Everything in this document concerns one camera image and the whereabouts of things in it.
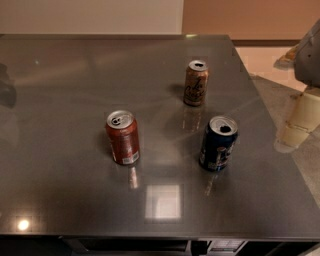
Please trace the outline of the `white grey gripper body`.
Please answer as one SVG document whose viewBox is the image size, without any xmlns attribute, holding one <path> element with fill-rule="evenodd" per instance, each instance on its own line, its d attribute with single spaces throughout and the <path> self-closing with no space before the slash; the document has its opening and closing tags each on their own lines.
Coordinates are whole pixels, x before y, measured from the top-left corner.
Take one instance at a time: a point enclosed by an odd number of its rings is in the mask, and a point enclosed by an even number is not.
<svg viewBox="0 0 320 256">
<path fill-rule="evenodd" d="M 320 19 L 300 42 L 274 63 L 281 70 L 294 70 L 295 79 L 310 87 L 320 87 Z"/>
</svg>

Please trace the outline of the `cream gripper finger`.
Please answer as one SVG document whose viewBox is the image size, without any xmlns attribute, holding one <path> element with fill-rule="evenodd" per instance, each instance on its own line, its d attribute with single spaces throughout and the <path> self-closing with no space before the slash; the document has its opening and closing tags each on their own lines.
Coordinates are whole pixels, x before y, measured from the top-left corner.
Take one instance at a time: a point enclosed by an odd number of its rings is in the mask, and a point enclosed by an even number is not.
<svg viewBox="0 0 320 256">
<path fill-rule="evenodd" d="M 277 134 L 275 149 L 280 153 L 296 150 L 319 125 L 320 89 L 309 87 L 295 98 Z"/>
</svg>

